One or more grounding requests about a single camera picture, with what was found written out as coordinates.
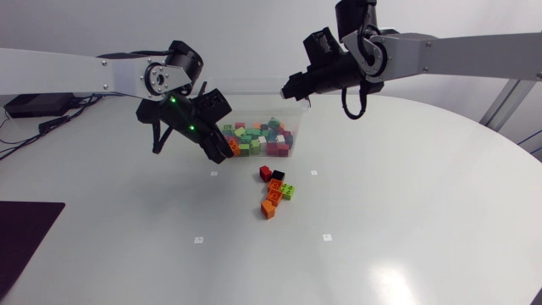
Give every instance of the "orange block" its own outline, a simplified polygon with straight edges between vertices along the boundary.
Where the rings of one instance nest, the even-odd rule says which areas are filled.
[[[281,186],[282,186],[281,180],[271,179],[271,181],[268,184],[268,191],[271,191],[271,190],[280,191]]]
[[[274,207],[273,203],[270,202],[269,200],[264,200],[262,202],[261,210],[262,210],[262,214],[265,217],[265,219],[273,218],[274,209],[275,209],[275,207]]]
[[[282,199],[282,192],[277,190],[271,190],[268,194],[268,200],[275,206],[278,207],[280,200]]]
[[[239,145],[235,141],[230,141],[229,143],[231,151],[234,152],[234,157],[237,157],[241,155],[241,149],[239,148]]]

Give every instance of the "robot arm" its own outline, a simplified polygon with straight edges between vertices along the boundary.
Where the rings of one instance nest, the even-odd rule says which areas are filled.
[[[183,42],[168,51],[115,53],[98,58],[0,48],[0,94],[114,92],[139,97],[137,118],[152,125],[152,151],[160,153],[173,130],[200,145],[219,164],[232,157],[216,123],[231,111],[218,91],[188,96],[203,68],[202,58]],[[168,129],[160,136],[160,122]]]
[[[313,93],[343,91],[343,107],[359,119],[367,95],[379,92],[385,80],[437,74],[542,80],[542,33],[438,39],[400,34],[377,26],[376,0],[341,0],[335,6],[340,41],[329,28],[312,33],[303,43],[311,65],[290,76],[284,98],[308,98]],[[360,86],[362,112],[350,114],[346,88]]]

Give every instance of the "white table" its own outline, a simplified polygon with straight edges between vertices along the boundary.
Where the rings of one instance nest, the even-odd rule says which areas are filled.
[[[3,200],[67,204],[5,304],[529,304],[542,286],[542,165],[469,119],[371,96],[350,121],[315,96],[293,157],[217,165],[176,134],[153,155],[137,105],[0,163]],[[271,220],[262,164],[296,186]]]

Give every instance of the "clear plastic bin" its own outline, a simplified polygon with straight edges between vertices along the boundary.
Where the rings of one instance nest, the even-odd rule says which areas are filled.
[[[293,154],[308,102],[284,100],[279,90],[285,83],[286,80],[277,78],[207,81],[207,91],[218,88],[232,108],[218,122],[218,127],[236,152],[236,158]]]

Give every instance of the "interlocking cube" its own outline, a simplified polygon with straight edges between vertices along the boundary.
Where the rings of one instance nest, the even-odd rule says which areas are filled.
[[[250,144],[240,144],[239,149],[241,150],[240,156],[242,157],[248,157],[251,153],[251,146]]]
[[[234,135],[237,137],[242,137],[245,135],[245,133],[246,133],[245,127],[236,128],[234,131]]]
[[[246,130],[247,135],[251,136],[253,140],[256,140],[259,136],[262,135],[262,131],[256,128],[249,128]]]
[[[239,148],[239,145],[237,145],[236,141],[230,141],[229,142],[231,151],[234,152],[234,157],[238,157],[241,155],[241,149]]]
[[[271,219],[274,217],[275,206],[269,200],[264,200],[261,204],[260,210],[262,211],[265,219]]]
[[[269,182],[272,174],[273,172],[269,167],[264,165],[260,168],[260,177],[262,177],[263,182]]]
[[[271,175],[271,180],[268,183],[268,191],[271,191],[271,190],[280,191],[281,186],[282,186],[282,181],[274,179],[273,175]]]
[[[279,148],[277,147],[277,143],[269,143],[268,142],[268,155],[269,156],[278,156],[279,155]]]
[[[282,193],[279,190],[269,190],[267,199],[275,206],[278,207],[280,200],[282,199]]]
[[[276,118],[271,118],[268,122],[268,126],[269,128],[276,130],[280,126],[280,121]]]
[[[224,128],[222,129],[222,133],[227,136],[231,136],[234,134],[234,126],[232,125],[224,125]]]
[[[252,137],[249,135],[244,135],[241,137],[241,144],[250,144],[252,141]]]
[[[265,140],[265,136],[258,137],[257,141],[260,142],[260,149],[262,152],[266,152],[268,150],[268,141]]]
[[[278,135],[278,136],[277,136],[277,144],[279,144],[279,145],[280,145],[280,144],[286,144],[286,139],[285,139],[285,137],[282,136],[282,135]]]
[[[251,141],[251,154],[252,155],[260,154],[260,142],[258,140]]]
[[[291,200],[291,198],[294,196],[294,192],[296,192],[296,188],[291,185],[283,184],[280,187],[280,192],[282,193],[282,197],[286,200]]]
[[[285,176],[286,176],[285,173],[283,173],[281,171],[278,171],[278,170],[274,170],[273,174],[271,175],[271,180],[275,179],[275,180],[278,180],[278,181],[284,181]]]
[[[288,144],[279,144],[277,145],[277,148],[279,149],[279,157],[288,157],[290,152]]]

